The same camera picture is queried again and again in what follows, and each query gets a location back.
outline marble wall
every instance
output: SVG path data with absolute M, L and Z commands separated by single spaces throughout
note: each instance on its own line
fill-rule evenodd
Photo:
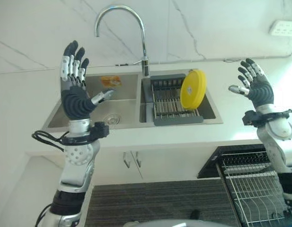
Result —
M 268 33 L 275 20 L 292 20 L 292 0 L 0 0 L 0 72 L 58 67 L 73 39 L 91 65 L 138 61 L 141 34 L 127 12 L 109 12 L 94 36 L 109 4 L 139 13 L 152 63 L 292 53 L 292 37 Z

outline stainless steel sink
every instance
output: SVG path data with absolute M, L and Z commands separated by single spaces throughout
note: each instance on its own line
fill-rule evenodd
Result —
M 160 75 L 142 79 L 140 122 L 155 126 L 203 123 L 215 119 L 207 96 L 195 110 L 186 110 L 180 103 L 180 89 L 185 74 Z
M 90 97 L 107 89 L 102 83 L 102 76 L 106 75 L 88 75 L 86 77 L 87 91 Z M 116 92 L 112 99 L 101 103 L 90 115 L 93 122 L 105 122 L 111 129 L 133 127 L 136 115 L 138 74 L 119 74 L 118 76 L 122 84 L 113 88 Z M 47 128 L 65 128 L 68 126 L 68 122 L 69 119 L 59 101 L 53 110 Z
M 143 128 L 177 124 L 222 123 L 218 111 L 206 92 L 202 104 L 195 111 L 184 110 L 179 101 L 179 91 L 187 70 L 152 72 L 151 77 L 141 73 L 117 74 L 121 86 L 111 100 L 101 103 L 91 114 L 93 122 L 104 121 L 110 129 Z M 107 89 L 102 76 L 111 74 L 88 75 L 87 88 L 90 96 Z M 49 132 L 66 131 L 69 119 L 59 101 L 43 126 Z

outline cabinet handle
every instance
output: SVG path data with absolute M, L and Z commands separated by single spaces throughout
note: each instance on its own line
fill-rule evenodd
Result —
M 142 166 L 142 161 L 138 159 L 138 151 L 135 152 L 135 160 L 139 168 Z
M 123 154 L 123 161 L 124 161 L 124 163 L 125 163 L 125 165 L 128 167 L 128 169 L 130 168 L 130 161 L 127 161 L 126 160 L 126 156 L 127 156 L 127 154 L 126 154 L 126 152 L 124 152 L 124 154 Z

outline faucet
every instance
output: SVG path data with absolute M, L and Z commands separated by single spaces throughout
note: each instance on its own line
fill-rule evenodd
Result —
M 142 22 L 142 19 L 140 18 L 140 16 L 130 7 L 128 6 L 124 6 L 124 5 L 111 5 L 111 6 L 107 6 L 106 8 L 103 8 L 99 14 L 97 15 L 97 18 L 95 19 L 95 25 L 94 25 L 94 30 L 95 30 L 95 36 L 99 37 L 99 23 L 101 21 L 101 19 L 103 18 L 103 16 L 109 12 L 112 11 L 114 9 L 121 9 L 124 11 L 127 11 L 129 13 L 131 13 L 135 19 L 137 20 L 137 22 L 139 23 L 140 27 L 141 27 L 141 32 L 142 32 L 142 51 L 143 51 L 143 58 L 141 61 L 138 61 L 136 63 L 142 63 L 142 73 L 144 76 L 148 76 L 149 75 L 149 59 L 146 53 L 146 43 L 145 43 L 145 27 L 144 24 Z

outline yellow plate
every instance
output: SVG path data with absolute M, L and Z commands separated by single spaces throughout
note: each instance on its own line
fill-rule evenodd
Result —
M 192 70 L 184 79 L 180 90 L 180 103 L 187 110 L 199 107 L 206 93 L 207 79 L 201 70 Z

